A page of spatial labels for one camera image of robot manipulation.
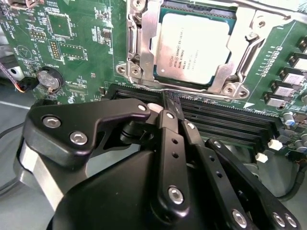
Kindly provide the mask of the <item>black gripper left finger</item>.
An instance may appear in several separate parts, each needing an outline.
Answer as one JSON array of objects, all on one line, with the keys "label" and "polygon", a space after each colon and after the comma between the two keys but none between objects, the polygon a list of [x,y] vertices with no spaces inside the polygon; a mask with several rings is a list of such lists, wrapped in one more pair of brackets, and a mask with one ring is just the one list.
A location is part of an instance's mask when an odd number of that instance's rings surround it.
[{"label": "black gripper left finger", "polygon": [[186,217],[190,191],[185,137],[174,107],[136,98],[56,105],[46,100],[27,114],[17,159],[54,213],[76,185],[137,152],[155,154],[151,207],[157,217]]}]

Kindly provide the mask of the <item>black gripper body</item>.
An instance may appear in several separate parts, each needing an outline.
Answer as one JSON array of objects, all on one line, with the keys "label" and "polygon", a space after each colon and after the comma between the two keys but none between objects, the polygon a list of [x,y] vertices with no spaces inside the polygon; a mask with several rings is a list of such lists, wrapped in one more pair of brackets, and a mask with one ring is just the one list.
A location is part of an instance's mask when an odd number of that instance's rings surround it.
[{"label": "black gripper body", "polygon": [[60,201],[50,230],[237,230],[232,208],[219,206],[208,180],[203,156],[187,153],[190,210],[175,223],[153,212],[155,154],[137,152],[73,187]]}]

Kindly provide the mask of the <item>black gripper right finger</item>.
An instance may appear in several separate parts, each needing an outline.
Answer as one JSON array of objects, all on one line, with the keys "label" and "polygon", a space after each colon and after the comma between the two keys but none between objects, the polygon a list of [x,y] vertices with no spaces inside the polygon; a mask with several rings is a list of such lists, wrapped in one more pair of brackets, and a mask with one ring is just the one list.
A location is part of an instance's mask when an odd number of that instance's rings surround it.
[{"label": "black gripper right finger", "polygon": [[218,230],[299,230],[297,218],[217,139],[203,141],[198,129],[184,118],[181,101],[174,107],[182,119],[188,158],[204,177],[210,214]]}]

